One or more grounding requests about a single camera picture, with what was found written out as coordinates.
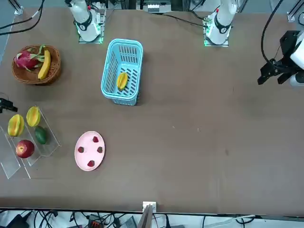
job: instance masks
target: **metal clamp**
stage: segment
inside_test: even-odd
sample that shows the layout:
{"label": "metal clamp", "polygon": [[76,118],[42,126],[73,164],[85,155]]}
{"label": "metal clamp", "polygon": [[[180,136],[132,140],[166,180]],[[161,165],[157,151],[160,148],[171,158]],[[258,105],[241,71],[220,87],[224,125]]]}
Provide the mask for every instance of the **metal clamp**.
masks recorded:
{"label": "metal clamp", "polygon": [[9,3],[15,9],[15,15],[21,15],[23,13],[23,7],[17,2],[17,0],[9,0]]}

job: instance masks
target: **brown table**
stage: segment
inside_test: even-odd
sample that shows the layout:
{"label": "brown table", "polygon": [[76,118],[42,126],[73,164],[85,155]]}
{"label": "brown table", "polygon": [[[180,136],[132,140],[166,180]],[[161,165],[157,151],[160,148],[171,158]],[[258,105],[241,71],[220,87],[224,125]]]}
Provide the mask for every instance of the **brown table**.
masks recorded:
{"label": "brown table", "polygon": [[[187,12],[174,14],[199,22]],[[0,207],[140,211],[142,201],[156,201],[162,212],[301,215],[304,90],[276,78],[257,85],[268,17],[237,14],[230,47],[212,48],[203,46],[200,27],[115,10],[104,44],[82,45],[68,8],[45,9],[36,28],[10,35],[0,91],[20,109],[40,105],[62,147],[32,167],[33,180],[7,180],[1,172]],[[265,37],[269,58],[292,27],[285,15],[274,16]],[[135,39],[144,48],[134,107],[101,94],[113,38]],[[13,57],[31,44],[59,49],[62,75],[54,84],[29,86],[13,77]],[[106,157],[85,172],[74,146],[90,130],[104,137]]]}

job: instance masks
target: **wicker basket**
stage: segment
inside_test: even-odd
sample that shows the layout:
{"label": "wicker basket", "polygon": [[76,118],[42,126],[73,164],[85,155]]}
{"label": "wicker basket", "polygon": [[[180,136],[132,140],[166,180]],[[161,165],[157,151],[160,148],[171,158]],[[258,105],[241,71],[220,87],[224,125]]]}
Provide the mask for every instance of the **wicker basket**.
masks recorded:
{"label": "wicker basket", "polygon": [[[40,45],[26,46],[21,51],[27,50],[29,48],[33,48],[31,53],[37,54],[39,52]],[[43,49],[47,49],[51,54],[51,66],[49,68],[47,77],[43,80],[39,80],[38,73],[40,71],[40,67],[31,69],[31,72],[29,72],[26,69],[18,67],[15,61],[13,60],[11,68],[15,78],[18,81],[25,84],[36,84],[36,85],[50,84],[60,76],[61,60],[60,60],[59,52],[54,47],[49,45],[46,45]]]}

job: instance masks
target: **transparent display stand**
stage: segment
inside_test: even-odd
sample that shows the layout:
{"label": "transparent display stand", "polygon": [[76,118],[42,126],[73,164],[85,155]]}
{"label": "transparent display stand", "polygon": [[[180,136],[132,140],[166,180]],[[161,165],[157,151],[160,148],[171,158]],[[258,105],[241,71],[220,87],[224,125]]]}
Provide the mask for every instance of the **transparent display stand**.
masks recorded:
{"label": "transparent display stand", "polygon": [[[7,113],[6,118],[4,118],[5,123],[2,123],[2,126],[0,126],[0,162],[8,179],[12,177],[18,179],[31,179],[28,169],[30,169],[34,163],[38,162],[40,158],[49,157],[58,147],[60,147],[58,140],[48,125],[44,113],[41,108],[39,109],[41,118],[38,126],[43,127],[47,132],[47,142],[44,145],[36,140],[35,128],[27,125],[25,118],[26,113],[21,114],[24,118],[25,126],[20,136],[11,137],[7,133],[9,119],[16,113]],[[21,140],[29,140],[35,145],[34,153],[26,159],[21,159],[16,155],[16,146]]]}

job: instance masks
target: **black cable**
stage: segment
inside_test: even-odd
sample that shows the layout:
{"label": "black cable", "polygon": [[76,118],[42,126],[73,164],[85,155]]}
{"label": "black cable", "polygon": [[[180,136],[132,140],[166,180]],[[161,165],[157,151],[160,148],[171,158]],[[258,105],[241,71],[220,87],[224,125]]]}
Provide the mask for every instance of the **black cable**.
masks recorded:
{"label": "black cable", "polygon": [[277,53],[279,52],[280,47],[281,47],[281,45],[277,48],[277,51],[276,51],[276,54],[275,54],[275,57],[274,57],[274,58],[276,58],[276,55],[277,55]]}
{"label": "black cable", "polygon": [[302,26],[304,26],[304,24],[300,22],[300,16],[301,16],[303,13],[304,13],[304,12],[300,13],[300,14],[299,14],[299,17],[298,17],[298,22],[299,22],[299,24],[302,25]]}
{"label": "black cable", "polygon": [[36,228],[36,217],[39,211],[36,212],[35,217],[34,217],[34,228]]}
{"label": "black cable", "polygon": [[7,35],[7,34],[14,34],[14,33],[20,33],[20,32],[26,32],[26,31],[29,31],[31,30],[32,28],[34,28],[40,21],[40,18],[41,18],[41,15],[42,15],[42,10],[43,10],[43,3],[44,3],[45,0],[42,0],[42,3],[41,3],[41,9],[40,9],[40,14],[39,14],[39,18],[38,20],[36,21],[36,23],[34,25],[32,25],[31,27],[29,28],[26,28],[26,29],[22,29],[22,30],[17,30],[17,31],[11,31],[11,32],[2,32],[0,33],[0,36],[3,36],[3,35]]}
{"label": "black cable", "polygon": [[78,228],[80,228],[80,227],[78,226],[77,222],[76,222],[75,216],[74,216],[74,222],[75,222],[76,226],[77,226]]}
{"label": "black cable", "polygon": [[40,225],[39,225],[39,228],[42,228],[42,224],[43,224],[43,222],[44,222],[44,220],[47,222],[47,217],[48,217],[48,215],[50,215],[50,214],[53,214],[53,212],[52,211],[49,211],[48,213],[46,213],[46,214],[44,214],[44,212],[42,212],[43,213],[43,217],[42,217],[42,221],[41,221],[41,223],[40,223]]}
{"label": "black cable", "polygon": [[238,224],[245,225],[245,224],[248,224],[248,223],[252,222],[254,219],[255,219],[255,218],[251,218],[250,220],[248,220],[248,221],[245,222],[245,221],[241,218],[242,222],[239,222],[237,219],[236,219],[236,222],[237,222]]}
{"label": "black cable", "polygon": [[196,12],[194,12],[193,10],[189,10],[189,12],[193,13],[193,15],[198,18],[198,19],[201,19],[201,20],[204,20],[204,18],[201,18],[199,15],[196,14]]}
{"label": "black cable", "polygon": [[[41,5],[40,5],[40,7],[39,7],[39,9],[38,9],[37,11],[40,11],[40,10],[42,9],[42,7],[43,7],[43,2],[44,2],[44,1],[41,2]],[[34,18],[34,17],[31,16],[29,19],[22,20],[22,21],[19,21],[19,22],[14,22],[14,23],[11,23],[11,24],[2,26],[2,27],[0,27],[0,29],[4,29],[4,28],[7,28],[7,27],[9,27],[9,26],[13,26],[13,25],[17,25],[17,24],[24,23],[24,22],[28,22],[28,21],[32,20],[33,18]]]}
{"label": "black cable", "polygon": [[204,219],[203,219],[203,224],[201,225],[201,228],[204,228],[205,219],[206,219],[206,216],[204,216]]}
{"label": "black cable", "polygon": [[272,11],[272,13],[270,14],[270,17],[268,19],[268,21],[266,22],[265,24],[265,27],[263,29],[263,32],[262,32],[262,37],[261,37],[261,52],[262,52],[262,55],[263,55],[263,58],[265,59],[265,61],[270,64],[273,68],[276,68],[280,71],[282,71],[283,73],[289,73],[291,70],[294,70],[295,67],[280,67],[280,66],[277,66],[275,64],[273,64],[272,62],[269,61],[269,59],[266,57],[265,53],[264,53],[264,37],[265,37],[265,32],[266,32],[266,29],[272,19],[272,17],[274,16],[274,14],[276,13],[277,9],[279,8],[279,6],[282,4],[284,0],[280,0],[279,3],[277,4],[277,6],[275,7],[275,9]]}
{"label": "black cable", "polygon": [[[126,215],[126,214],[122,214],[121,216],[117,217],[117,219],[120,219],[122,216],[125,216],[125,215]],[[107,228],[111,227],[111,226],[113,225],[114,222],[115,222],[115,220],[114,220],[112,223],[110,223],[110,225],[107,226]]]}
{"label": "black cable", "polygon": [[169,222],[169,217],[167,214],[165,214],[165,216],[166,216],[166,228],[171,228],[170,222]]}
{"label": "black cable", "polygon": [[200,2],[198,4],[196,4],[196,6],[193,9],[191,9],[191,10],[192,11],[195,10],[199,5],[201,5],[201,6],[204,5],[205,1],[206,0],[200,0]]}
{"label": "black cable", "polygon": [[87,220],[90,219],[90,216],[89,216],[89,215],[85,215],[82,211],[81,211],[80,213],[83,214],[83,216],[85,216],[85,218],[86,218]]}
{"label": "black cable", "polygon": [[184,20],[184,19],[181,19],[181,18],[172,16],[172,15],[168,15],[168,14],[163,14],[163,15],[164,15],[164,16],[167,16],[167,17],[170,17],[170,18],[175,18],[175,19],[177,19],[177,20],[184,21],[184,22],[189,23],[189,24],[192,24],[192,25],[197,25],[197,26],[204,27],[204,28],[207,28],[207,27],[208,27],[208,26],[205,26],[205,25],[200,25],[200,24],[197,24],[197,23],[188,21],[188,20]]}
{"label": "black cable", "polygon": [[51,215],[48,217],[47,224],[46,224],[45,228],[47,228],[48,222],[49,222],[49,220],[51,219],[52,216],[53,216],[53,214],[51,214]]}

